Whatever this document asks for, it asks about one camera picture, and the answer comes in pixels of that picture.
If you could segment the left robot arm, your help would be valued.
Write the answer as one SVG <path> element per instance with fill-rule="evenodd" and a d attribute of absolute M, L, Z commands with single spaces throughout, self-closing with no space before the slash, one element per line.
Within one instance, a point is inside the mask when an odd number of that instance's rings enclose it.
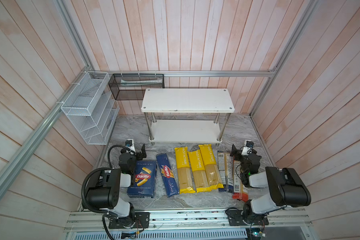
<path fill-rule="evenodd" d="M 81 187 L 82 206 L 93 213 L 102 214 L 105 230 L 106 219 L 123 228 L 136 226 L 133 204 L 120 197 L 120 189 L 135 184 L 137 163 L 147 157 L 146 146 L 136 152 L 132 145 L 113 145 L 107 152 L 108 167 L 91 171 Z"/>

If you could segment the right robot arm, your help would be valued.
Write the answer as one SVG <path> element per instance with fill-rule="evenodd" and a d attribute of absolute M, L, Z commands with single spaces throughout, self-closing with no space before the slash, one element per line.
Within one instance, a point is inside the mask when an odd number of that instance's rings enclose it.
<path fill-rule="evenodd" d="M 293 168 L 265 167 L 259 172 L 262 157 L 247 141 L 237 149 L 232 145 L 234 188 L 245 197 L 242 211 L 247 225 L 262 223 L 266 216 L 285 207 L 305 207 L 311 204 L 311 194 Z"/>

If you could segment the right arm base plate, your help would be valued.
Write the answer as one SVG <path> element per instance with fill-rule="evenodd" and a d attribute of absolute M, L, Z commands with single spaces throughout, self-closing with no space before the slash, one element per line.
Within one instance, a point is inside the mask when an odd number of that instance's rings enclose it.
<path fill-rule="evenodd" d="M 267 215 L 257 215 L 237 208 L 225 210 L 230 226 L 267 226 L 269 221 Z"/>

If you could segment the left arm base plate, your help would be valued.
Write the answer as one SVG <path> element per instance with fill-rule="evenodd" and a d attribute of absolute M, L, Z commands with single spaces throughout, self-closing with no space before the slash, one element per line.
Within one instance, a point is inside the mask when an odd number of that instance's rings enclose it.
<path fill-rule="evenodd" d="M 144 230 L 149 227 L 150 213 L 149 212 L 136 212 L 134 215 L 130 215 L 125 218 L 118 218 L 116 220 L 110 220 L 109 228 L 111 230 L 131 230 L 139 229 Z"/>

